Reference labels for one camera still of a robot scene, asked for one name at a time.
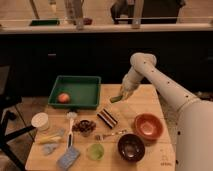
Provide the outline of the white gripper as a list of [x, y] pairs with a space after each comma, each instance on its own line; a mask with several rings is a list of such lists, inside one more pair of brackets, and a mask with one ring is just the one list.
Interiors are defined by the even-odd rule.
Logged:
[[128, 71], [122, 80], [122, 86], [120, 89], [120, 95], [123, 100], [127, 100], [133, 94], [133, 91], [139, 87], [143, 78], [144, 76], [134, 68], [131, 68]]

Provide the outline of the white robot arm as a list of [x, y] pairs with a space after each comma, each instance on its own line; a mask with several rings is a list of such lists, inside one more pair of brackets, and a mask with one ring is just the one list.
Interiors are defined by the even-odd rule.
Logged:
[[119, 94], [128, 99], [146, 78], [179, 113], [176, 141], [176, 171], [213, 171], [213, 102], [201, 100], [160, 72], [150, 53], [134, 53]]

